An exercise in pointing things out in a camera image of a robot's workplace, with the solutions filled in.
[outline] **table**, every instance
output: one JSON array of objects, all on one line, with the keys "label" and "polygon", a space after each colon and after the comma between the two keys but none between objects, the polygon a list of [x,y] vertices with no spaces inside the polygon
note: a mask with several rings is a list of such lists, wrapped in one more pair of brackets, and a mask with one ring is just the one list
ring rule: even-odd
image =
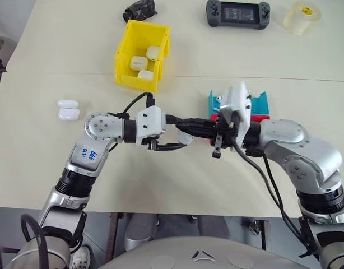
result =
[{"label": "table", "polygon": [[[147,21],[171,26],[165,76],[344,81],[344,1],[310,1],[322,19],[305,36],[282,26],[295,0],[269,0],[271,22],[263,31],[209,27],[206,0],[156,0],[159,14]],[[129,4],[37,0],[7,71],[113,74]]]},{"label": "table", "polygon": [[[171,77],[160,82],[156,105],[178,117],[208,117],[211,89],[244,79],[249,91],[267,91],[274,118],[293,119],[335,145],[344,160],[344,82],[276,78]],[[138,91],[117,86],[113,75],[4,73],[0,85],[0,206],[41,208],[61,175],[92,112],[120,112]],[[76,99],[81,118],[58,120],[58,99]],[[143,109],[137,103],[131,114]],[[161,143],[174,142],[168,128]],[[234,152],[212,158],[208,141],[174,152],[119,145],[91,192],[87,209],[278,217],[260,176]],[[291,217],[300,216],[294,188],[271,163]],[[340,170],[344,184],[344,162]]]}]

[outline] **yellow plastic bin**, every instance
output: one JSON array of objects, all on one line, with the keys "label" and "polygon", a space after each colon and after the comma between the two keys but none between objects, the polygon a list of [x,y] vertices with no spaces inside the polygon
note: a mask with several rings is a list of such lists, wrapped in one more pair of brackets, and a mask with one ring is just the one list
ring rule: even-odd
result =
[{"label": "yellow plastic bin", "polygon": [[[129,20],[115,55],[115,82],[144,91],[157,92],[157,82],[162,77],[163,60],[168,56],[169,32],[169,26]],[[153,80],[138,78],[138,71],[129,67],[131,58],[145,57],[149,46],[160,47],[157,60],[148,60],[147,70],[154,72]]]}]

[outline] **shoe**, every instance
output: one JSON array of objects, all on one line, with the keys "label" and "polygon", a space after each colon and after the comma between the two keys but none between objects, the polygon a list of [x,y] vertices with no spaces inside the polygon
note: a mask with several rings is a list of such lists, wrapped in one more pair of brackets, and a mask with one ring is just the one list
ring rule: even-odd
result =
[{"label": "shoe", "polygon": [[71,269],[88,269],[90,261],[90,250],[87,247],[81,247],[72,257]]}]

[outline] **white table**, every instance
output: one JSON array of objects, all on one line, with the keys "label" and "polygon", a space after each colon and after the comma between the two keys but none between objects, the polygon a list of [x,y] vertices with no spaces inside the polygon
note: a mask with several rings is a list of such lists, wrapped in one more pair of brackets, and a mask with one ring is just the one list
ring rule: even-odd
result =
[{"label": "white table", "polygon": [[[37,0],[8,72],[113,74],[133,1]],[[171,26],[166,76],[263,77],[344,81],[344,1],[311,0],[322,19],[306,36],[290,34],[282,18],[295,0],[269,0],[263,31],[211,28],[206,0],[156,0],[148,22]]]},{"label": "white table", "polygon": [[[239,79],[166,76],[156,104],[179,117],[206,118],[209,91],[221,92]],[[301,123],[335,145],[344,159],[344,82],[245,81],[252,94],[268,92],[273,117]],[[137,94],[115,85],[112,75],[5,73],[0,85],[0,206],[41,208],[82,135],[84,118],[92,112],[120,112]],[[64,98],[78,100],[80,120],[58,120],[56,101]],[[136,104],[131,114],[143,106],[144,102]],[[175,139],[172,127],[162,136],[165,142]],[[224,150],[220,160],[211,155],[212,148],[203,139],[174,152],[121,144],[110,154],[87,209],[280,216],[260,176],[236,153]],[[286,211],[300,216],[290,180],[274,163],[272,170]],[[341,174],[344,184],[344,162]]]}]

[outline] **gray floor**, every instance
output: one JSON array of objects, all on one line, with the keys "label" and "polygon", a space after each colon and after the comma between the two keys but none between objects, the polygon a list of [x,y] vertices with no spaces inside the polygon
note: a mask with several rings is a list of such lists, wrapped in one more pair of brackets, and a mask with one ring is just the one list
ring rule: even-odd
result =
[{"label": "gray floor", "polygon": [[[15,208],[0,207],[0,245],[12,248],[21,248],[24,244],[24,237],[20,230],[20,215],[28,213],[38,217],[38,210],[22,210]],[[119,220],[115,256],[124,252],[123,237],[127,226],[129,215],[125,214]],[[231,239],[241,243],[247,243],[257,248],[262,247],[260,235],[253,235],[246,225],[253,221],[253,218],[225,217]],[[290,260],[296,261],[311,269],[320,269],[319,263],[314,257],[300,259],[298,256],[305,252],[304,247],[289,232],[281,219],[264,219],[271,222],[271,247],[272,253],[278,254]],[[92,265],[90,268],[98,268],[104,264],[108,232],[110,225],[110,214],[101,212],[88,212],[84,232],[84,244],[88,244],[93,253]],[[199,232],[196,223],[191,223],[185,215],[161,215],[160,225],[157,228],[156,238],[169,236],[198,236]],[[3,263],[6,265],[13,254],[3,254]]]}]

